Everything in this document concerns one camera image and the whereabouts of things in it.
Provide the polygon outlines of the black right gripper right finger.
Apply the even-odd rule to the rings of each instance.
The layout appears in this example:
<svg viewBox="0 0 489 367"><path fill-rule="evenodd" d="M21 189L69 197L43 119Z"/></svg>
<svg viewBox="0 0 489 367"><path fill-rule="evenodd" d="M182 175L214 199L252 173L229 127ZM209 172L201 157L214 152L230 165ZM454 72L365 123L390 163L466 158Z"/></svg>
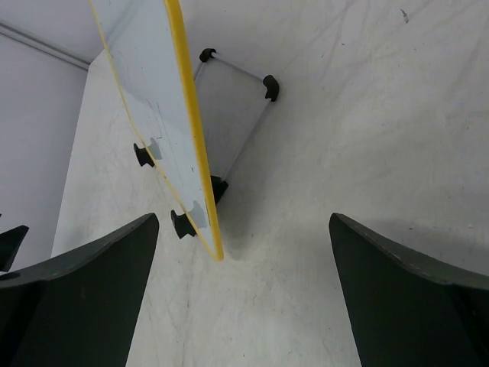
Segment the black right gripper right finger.
<svg viewBox="0 0 489 367"><path fill-rule="evenodd" d="M329 232L363 366L486 366L488 277L339 213Z"/></svg>

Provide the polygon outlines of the yellow framed whiteboard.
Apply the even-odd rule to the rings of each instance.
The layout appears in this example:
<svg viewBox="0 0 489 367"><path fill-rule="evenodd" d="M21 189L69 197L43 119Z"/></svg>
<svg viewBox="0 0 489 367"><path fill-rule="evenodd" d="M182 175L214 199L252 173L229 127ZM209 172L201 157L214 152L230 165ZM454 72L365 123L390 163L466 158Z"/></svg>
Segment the yellow framed whiteboard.
<svg viewBox="0 0 489 367"><path fill-rule="evenodd" d="M221 261L221 233L180 3L89 4L134 132L208 253Z"/></svg>

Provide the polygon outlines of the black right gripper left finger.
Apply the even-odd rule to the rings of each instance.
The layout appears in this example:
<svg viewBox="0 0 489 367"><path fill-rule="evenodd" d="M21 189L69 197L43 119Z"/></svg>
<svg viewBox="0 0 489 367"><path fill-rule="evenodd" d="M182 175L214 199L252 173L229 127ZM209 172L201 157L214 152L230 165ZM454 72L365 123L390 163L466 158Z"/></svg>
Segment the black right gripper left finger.
<svg viewBox="0 0 489 367"><path fill-rule="evenodd" d="M1 277L3 366L124 366L157 245L145 214Z"/></svg>

